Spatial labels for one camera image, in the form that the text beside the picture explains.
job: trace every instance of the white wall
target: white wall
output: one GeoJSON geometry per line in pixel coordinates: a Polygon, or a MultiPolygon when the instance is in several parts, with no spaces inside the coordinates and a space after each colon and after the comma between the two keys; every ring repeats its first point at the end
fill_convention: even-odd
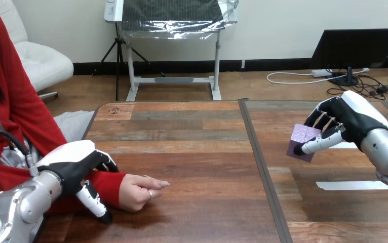
{"type": "MultiPolygon", "coordinates": [[[[113,43],[106,0],[13,1],[29,40],[73,62],[99,62],[113,43]]],[[[388,0],[240,0],[238,11],[239,23],[221,35],[223,60],[309,58],[324,29],[388,28],[388,0]]],[[[139,39],[133,47],[150,61],[213,60],[214,42],[139,39]]]]}

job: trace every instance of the wooden table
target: wooden table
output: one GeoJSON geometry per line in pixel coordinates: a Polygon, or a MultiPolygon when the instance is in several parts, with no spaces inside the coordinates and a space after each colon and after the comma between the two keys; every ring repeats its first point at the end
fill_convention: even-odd
{"type": "MultiPolygon", "coordinates": [[[[52,216],[39,242],[388,242],[388,190],[325,191],[317,181],[376,181],[357,149],[311,163],[286,156],[315,102],[135,102],[101,106],[86,139],[120,170],[172,183],[138,213],[103,225],[52,216]]],[[[388,108],[374,103],[388,119],[388,108]]]]}

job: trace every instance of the robotic arm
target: robotic arm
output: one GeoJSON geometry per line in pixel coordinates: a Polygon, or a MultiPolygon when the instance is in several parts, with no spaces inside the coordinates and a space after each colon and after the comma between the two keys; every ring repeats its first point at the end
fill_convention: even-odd
{"type": "Polygon", "coordinates": [[[94,168],[118,172],[109,154],[84,140],[56,148],[37,164],[30,159],[31,155],[25,156],[32,178],[12,190],[0,192],[0,242],[29,242],[30,232],[40,225],[51,203],[65,195],[76,195],[102,222],[112,221],[99,194],[84,180],[94,168]]]}
{"type": "Polygon", "coordinates": [[[340,142],[354,142],[376,167],[380,181],[388,185],[388,121],[366,99],[346,91],[341,97],[321,102],[307,118],[305,125],[322,130],[316,138],[294,148],[294,153],[314,153],[340,142]]]}

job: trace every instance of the foam cube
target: foam cube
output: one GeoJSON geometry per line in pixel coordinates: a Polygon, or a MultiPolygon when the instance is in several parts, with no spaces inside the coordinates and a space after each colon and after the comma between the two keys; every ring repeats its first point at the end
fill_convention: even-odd
{"type": "Polygon", "coordinates": [[[319,129],[311,128],[301,124],[296,124],[294,126],[294,131],[292,132],[292,135],[291,135],[291,140],[289,142],[287,155],[306,162],[311,162],[315,153],[299,156],[294,153],[294,148],[295,146],[305,143],[310,139],[318,136],[320,133],[321,133],[321,130],[319,129]]]}

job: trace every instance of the black monitor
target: black monitor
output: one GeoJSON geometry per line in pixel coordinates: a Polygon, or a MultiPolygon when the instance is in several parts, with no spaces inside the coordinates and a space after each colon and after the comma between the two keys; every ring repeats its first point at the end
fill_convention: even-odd
{"type": "Polygon", "coordinates": [[[312,56],[312,68],[346,69],[347,76],[329,81],[341,86],[353,86],[358,83],[352,75],[353,68],[370,67],[373,63],[385,61],[387,57],[388,29],[324,30],[312,56]]]}

